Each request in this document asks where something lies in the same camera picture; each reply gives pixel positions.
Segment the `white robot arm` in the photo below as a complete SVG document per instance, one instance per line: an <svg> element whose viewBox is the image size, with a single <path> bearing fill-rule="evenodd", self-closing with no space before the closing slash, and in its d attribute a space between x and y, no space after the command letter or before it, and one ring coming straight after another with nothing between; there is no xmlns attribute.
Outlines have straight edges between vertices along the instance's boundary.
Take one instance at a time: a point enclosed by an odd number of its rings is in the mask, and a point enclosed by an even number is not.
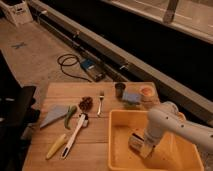
<svg viewBox="0 0 213 171"><path fill-rule="evenodd" d="M181 119L174 103L164 102L155 105L149 109L147 119L148 124L143 135L144 142L140 150L143 158L152 153L167 131L213 153L213 128Z"/></svg>

